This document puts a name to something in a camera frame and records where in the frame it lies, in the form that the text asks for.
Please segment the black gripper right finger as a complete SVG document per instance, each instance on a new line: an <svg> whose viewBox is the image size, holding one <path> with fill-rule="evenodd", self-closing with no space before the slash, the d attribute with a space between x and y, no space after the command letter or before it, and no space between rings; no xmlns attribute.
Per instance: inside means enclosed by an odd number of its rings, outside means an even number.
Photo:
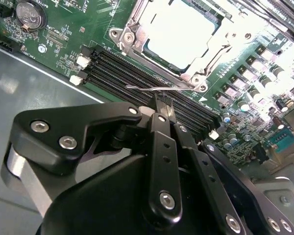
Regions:
<svg viewBox="0 0 294 235"><path fill-rule="evenodd" d="M182 158L209 203L210 230L219 235L294 235L293 223L216 146L209 140L196 144L176 120L174 100L164 104Z"/></svg>

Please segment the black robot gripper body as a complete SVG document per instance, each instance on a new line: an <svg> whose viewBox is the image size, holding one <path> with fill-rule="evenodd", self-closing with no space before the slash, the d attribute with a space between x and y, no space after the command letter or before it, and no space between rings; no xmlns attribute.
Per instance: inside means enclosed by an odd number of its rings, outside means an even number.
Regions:
<svg viewBox="0 0 294 235"><path fill-rule="evenodd" d="M44 216L43 235L218 235L203 191L180 171L183 214L159 230L142 213L145 159L127 157L61 193Z"/></svg>

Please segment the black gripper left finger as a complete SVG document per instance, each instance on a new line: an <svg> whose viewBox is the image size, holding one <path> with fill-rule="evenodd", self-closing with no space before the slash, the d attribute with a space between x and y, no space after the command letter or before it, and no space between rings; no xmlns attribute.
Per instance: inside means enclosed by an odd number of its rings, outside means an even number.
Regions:
<svg viewBox="0 0 294 235"><path fill-rule="evenodd" d="M44 219L61 193L127 157L144 157L145 220L178 223L176 139L164 105L155 96L146 107L114 102L17 114L4 159L9 183L28 193Z"/></svg>

